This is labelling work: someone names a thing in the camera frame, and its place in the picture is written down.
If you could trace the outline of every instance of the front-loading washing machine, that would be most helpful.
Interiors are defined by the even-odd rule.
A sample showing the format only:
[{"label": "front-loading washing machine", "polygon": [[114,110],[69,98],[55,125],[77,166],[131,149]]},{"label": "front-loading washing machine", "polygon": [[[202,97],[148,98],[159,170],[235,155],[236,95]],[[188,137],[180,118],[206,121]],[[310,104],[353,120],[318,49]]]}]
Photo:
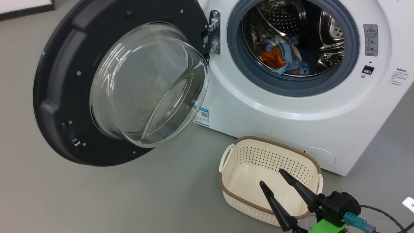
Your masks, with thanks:
[{"label": "front-loading washing machine", "polygon": [[[35,116],[58,154],[87,165],[136,159],[193,120],[284,143],[347,175],[413,82],[411,9],[409,0],[84,0],[41,55]],[[274,38],[284,39],[274,45],[280,67],[290,58],[298,69],[261,53]]]}]

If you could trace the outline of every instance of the open door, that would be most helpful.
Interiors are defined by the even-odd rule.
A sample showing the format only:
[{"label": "open door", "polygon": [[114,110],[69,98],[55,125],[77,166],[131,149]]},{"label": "open door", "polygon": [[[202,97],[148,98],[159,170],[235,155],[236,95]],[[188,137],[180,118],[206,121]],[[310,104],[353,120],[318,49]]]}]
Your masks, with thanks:
[{"label": "open door", "polygon": [[168,142],[205,97],[215,27],[194,0],[79,2],[36,72],[34,111],[44,138],[66,159],[96,166]]}]

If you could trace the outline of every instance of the metal hinge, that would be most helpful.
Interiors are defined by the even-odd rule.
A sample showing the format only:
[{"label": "metal hinge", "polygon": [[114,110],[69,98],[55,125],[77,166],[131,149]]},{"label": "metal hinge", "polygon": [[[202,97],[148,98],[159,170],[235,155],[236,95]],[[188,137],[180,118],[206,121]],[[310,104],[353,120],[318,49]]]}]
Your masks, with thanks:
[{"label": "metal hinge", "polygon": [[210,53],[220,54],[220,11],[211,11],[207,31],[210,32]]}]

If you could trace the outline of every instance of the screw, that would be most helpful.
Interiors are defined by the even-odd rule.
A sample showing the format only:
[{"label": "screw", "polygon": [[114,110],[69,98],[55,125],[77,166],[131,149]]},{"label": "screw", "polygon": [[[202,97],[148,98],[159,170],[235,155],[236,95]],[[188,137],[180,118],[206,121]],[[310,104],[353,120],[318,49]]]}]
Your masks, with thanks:
[{"label": "screw", "polygon": [[126,17],[127,19],[129,19],[129,20],[134,19],[134,11],[132,11],[132,10],[127,11],[127,12],[125,13],[125,17]]}]

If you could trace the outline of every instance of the gray floor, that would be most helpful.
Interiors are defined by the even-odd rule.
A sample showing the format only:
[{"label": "gray floor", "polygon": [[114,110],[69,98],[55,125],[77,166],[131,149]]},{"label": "gray floor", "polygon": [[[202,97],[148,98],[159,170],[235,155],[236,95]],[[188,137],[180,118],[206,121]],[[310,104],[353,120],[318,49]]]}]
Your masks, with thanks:
[{"label": "gray floor", "polygon": [[[225,202],[218,163],[234,138],[219,132],[191,124],[170,143],[116,167],[74,164],[48,147],[31,92],[39,55],[75,1],[58,3],[55,12],[0,22],[1,232],[282,232]],[[414,221],[401,204],[414,197],[412,103],[413,88],[347,177],[323,173],[324,193],[349,192],[404,226]],[[380,232],[398,231],[380,214],[361,216]]]}]

